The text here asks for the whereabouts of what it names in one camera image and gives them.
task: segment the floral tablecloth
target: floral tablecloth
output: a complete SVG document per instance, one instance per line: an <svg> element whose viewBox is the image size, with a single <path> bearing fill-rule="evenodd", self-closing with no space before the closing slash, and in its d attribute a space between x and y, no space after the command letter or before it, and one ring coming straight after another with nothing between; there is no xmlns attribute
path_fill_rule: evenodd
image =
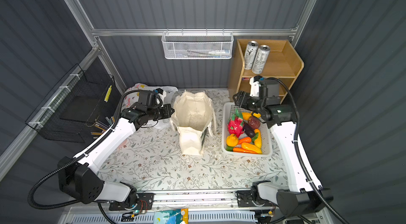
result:
<svg viewBox="0 0 406 224"><path fill-rule="evenodd" d="M243 188L263 180L287 185L285 165L275 139L270 158L222 152L222 109L229 102L229 93L210 90L206 94L214 103L217 133L214 138L206 136L203 156L182 155L178 132L171 128L140 129L109 156L97 175L105 181L122 181L144 191Z"/></svg>

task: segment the white plastic basket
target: white plastic basket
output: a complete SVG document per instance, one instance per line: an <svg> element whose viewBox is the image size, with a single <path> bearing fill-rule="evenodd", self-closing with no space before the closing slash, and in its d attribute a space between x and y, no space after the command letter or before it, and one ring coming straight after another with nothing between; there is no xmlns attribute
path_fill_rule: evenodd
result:
<svg viewBox="0 0 406 224"><path fill-rule="evenodd" d="M240 110L241 112L251 112L250 110L245 110L242 109L241 107L235 106L234 103L226 103L224 104L223 107L223 128L222 128L222 134L221 134L221 149L223 150L224 153L229 154L229 155L234 155L234 156L246 156L246 157L270 157L272 155L272 141L271 141L271 132L268 129L266 124L261 124L261 126L258 128L259 131L261 132L261 138L262 138L262 154L253 154L253 153L237 153L237 152L230 152L226 150L227 144L226 144L226 139L227 136L230 135L228 132L228 122L231 117L231 114L233 114L236 110ZM243 138L246 134L243 133L239 138Z"/></svg>
<svg viewBox="0 0 406 224"><path fill-rule="evenodd" d="M162 46L166 59L230 59L234 36L231 32L164 32Z"/></svg>

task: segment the red dragon fruit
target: red dragon fruit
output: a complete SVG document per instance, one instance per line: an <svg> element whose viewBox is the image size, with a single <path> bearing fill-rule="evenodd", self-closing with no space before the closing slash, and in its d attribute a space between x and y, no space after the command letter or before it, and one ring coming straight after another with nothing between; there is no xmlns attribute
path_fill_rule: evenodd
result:
<svg viewBox="0 0 406 224"><path fill-rule="evenodd" d="M236 109L235 114L233 114L228 123L228 130L230 134L235 134L238 138L244 127L244 121L242 120L242 113Z"/></svg>

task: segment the silver can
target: silver can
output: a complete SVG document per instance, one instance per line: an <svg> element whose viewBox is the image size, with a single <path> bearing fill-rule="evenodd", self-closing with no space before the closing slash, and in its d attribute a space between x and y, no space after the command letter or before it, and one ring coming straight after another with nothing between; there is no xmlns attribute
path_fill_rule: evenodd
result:
<svg viewBox="0 0 406 224"><path fill-rule="evenodd" d="M266 59L268 58L271 49L268 45L261 45L256 53L254 64L252 65L252 72L255 74L262 73L263 67L265 66Z"/></svg>
<svg viewBox="0 0 406 224"><path fill-rule="evenodd" d="M244 69L251 69L255 60L256 51L258 50L258 43L249 41L244 54Z"/></svg>

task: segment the wooden shelf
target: wooden shelf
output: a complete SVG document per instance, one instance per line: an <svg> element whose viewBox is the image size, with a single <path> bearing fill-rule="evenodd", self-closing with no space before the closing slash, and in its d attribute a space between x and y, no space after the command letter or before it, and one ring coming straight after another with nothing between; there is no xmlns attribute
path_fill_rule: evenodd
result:
<svg viewBox="0 0 406 224"><path fill-rule="evenodd" d="M251 41L251 39L237 39L237 47L230 70L230 101L233 101L233 95L238 93L238 91L251 91L249 81L242 80L242 78L251 78L257 75L251 70L244 70L243 52L245 52L245 48L249 41ZM295 51L292 44L288 40L255 41L258 42L259 45L268 45L271 49L265 67L260 75L266 78L278 78L290 89L304 66L302 59ZM279 87L279 96L281 96L281 102L286 97L286 91L282 86Z"/></svg>

